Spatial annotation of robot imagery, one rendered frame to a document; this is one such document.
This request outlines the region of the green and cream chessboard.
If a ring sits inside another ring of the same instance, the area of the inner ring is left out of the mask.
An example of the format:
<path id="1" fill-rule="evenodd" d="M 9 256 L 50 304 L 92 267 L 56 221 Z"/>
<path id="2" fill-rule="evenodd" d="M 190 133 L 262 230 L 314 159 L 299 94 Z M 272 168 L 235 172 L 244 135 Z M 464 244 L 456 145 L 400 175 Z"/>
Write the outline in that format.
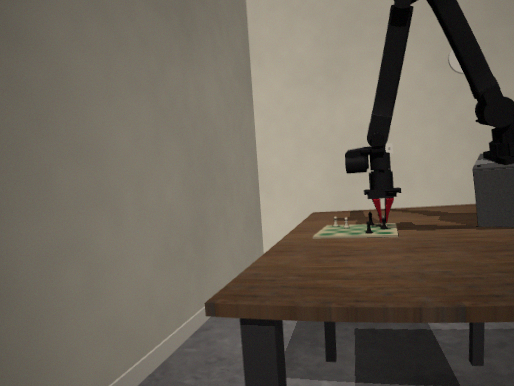
<path id="1" fill-rule="evenodd" d="M 380 224 L 370 226 L 373 231 L 372 234 L 366 234 L 367 226 L 359 228 L 364 224 L 348 225 L 350 228 L 343 228 L 345 225 L 333 227 L 327 225 L 313 236 L 313 239 L 322 238 L 384 238 L 384 237 L 398 237 L 396 223 L 386 224 L 388 229 L 381 229 Z M 350 236 L 343 236 L 350 235 Z"/>

